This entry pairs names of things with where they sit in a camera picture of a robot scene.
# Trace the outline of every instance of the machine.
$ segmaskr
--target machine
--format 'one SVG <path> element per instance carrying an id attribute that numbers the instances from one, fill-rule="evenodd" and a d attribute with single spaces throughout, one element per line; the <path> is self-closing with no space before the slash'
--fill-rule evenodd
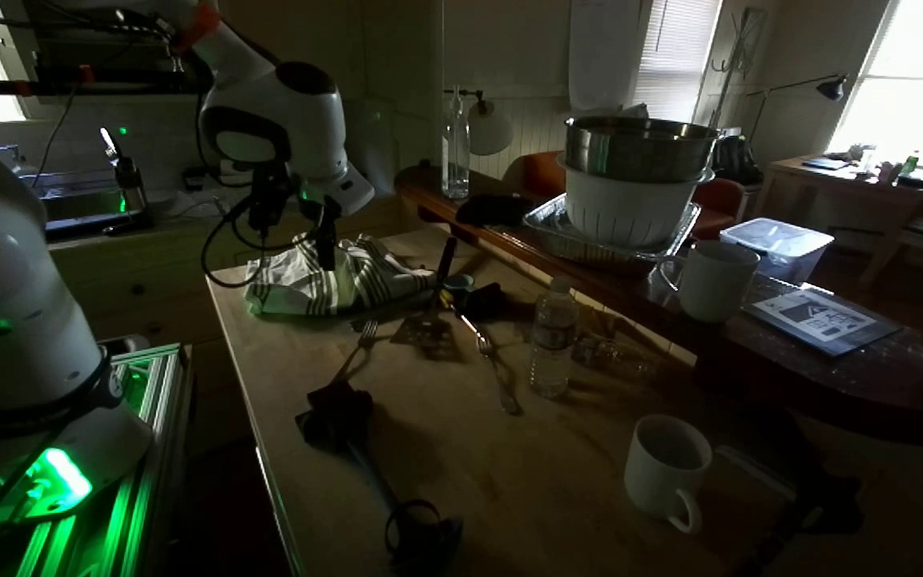
<path id="1" fill-rule="evenodd" d="M 210 8 L 175 8 L 169 24 L 214 73 L 201 135 L 227 161 L 254 167 L 239 207 L 265 233 L 296 196 L 315 244 L 333 267 L 333 222 L 373 199 L 347 161 L 344 104 L 310 63 L 277 63 Z M 152 446 L 46 248 L 46 209 L 0 164 L 0 528 L 77 511 L 115 484 Z"/>

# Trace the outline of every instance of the coffee mug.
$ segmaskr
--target coffee mug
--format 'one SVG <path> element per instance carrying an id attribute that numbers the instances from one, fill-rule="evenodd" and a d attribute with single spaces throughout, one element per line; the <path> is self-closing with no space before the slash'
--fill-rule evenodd
<path id="1" fill-rule="evenodd" d="M 679 532 L 700 532 L 695 486 L 709 469 L 710 444 L 691 425 L 648 415 L 630 434 L 624 495 L 637 511 L 665 521 Z"/>
<path id="2" fill-rule="evenodd" d="M 721 324 L 741 310 L 755 264 L 759 258 L 748 248 L 700 241 L 687 258 L 657 261 L 657 273 L 689 317 Z"/>

